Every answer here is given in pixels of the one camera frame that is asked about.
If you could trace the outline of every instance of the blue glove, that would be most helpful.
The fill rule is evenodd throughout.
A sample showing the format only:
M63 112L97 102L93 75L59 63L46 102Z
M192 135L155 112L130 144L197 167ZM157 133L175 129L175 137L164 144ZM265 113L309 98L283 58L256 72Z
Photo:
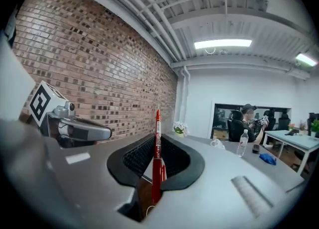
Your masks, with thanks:
M266 163L276 165L276 158L274 159L270 154L260 154L259 157Z

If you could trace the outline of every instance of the red marker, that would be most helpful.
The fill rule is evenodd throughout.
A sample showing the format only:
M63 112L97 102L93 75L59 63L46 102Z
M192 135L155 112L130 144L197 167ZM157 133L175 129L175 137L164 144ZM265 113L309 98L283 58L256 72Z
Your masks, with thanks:
M160 200L160 183L161 183L161 143L160 143L160 111L156 113L156 128L154 142L153 158L153 177L152 177L152 199L155 203Z

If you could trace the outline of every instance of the fluorescent light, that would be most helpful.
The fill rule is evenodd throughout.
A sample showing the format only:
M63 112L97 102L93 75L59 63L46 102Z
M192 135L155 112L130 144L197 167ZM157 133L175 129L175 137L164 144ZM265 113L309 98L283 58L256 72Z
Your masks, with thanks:
M309 64L310 66L315 66L318 63L304 54L299 54L296 57L296 59L303 61L304 63Z
M243 39L219 39L219 40L206 40L195 42L195 48L209 48L209 47L249 47L251 44L251 40L243 40Z

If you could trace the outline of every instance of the white ceiling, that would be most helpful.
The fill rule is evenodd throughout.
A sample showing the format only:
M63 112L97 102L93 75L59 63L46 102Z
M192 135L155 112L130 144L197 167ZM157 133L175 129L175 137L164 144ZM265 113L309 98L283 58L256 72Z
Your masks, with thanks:
M252 60L279 61L300 68L295 66L298 53L308 51L319 56L316 32L310 33L298 23L268 13L267 0L116 1L154 37L172 63L238 55ZM308 30L315 30L311 21L306 24ZM249 48L219 48L213 55L207 54L204 49L195 50L195 41L214 38L248 38L253 42Z

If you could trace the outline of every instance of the man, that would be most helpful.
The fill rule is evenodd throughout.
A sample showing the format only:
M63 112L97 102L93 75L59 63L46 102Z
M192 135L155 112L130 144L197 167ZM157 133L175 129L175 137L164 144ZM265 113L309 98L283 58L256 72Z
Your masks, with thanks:
M254 128L254 124L248 124L249 120L251 120L254 117L254 107L251 106L250 104L246 104L243 109L241 110L241 113L243 114L243 125L244 125L244 129L248 130L248 142L252 142L254 144L260 144L263 135L264 135L264 131L265 128L267 127L267 124L263 124L259 134L257 135L257 137L254 135L254 132L252 130L252 128Z

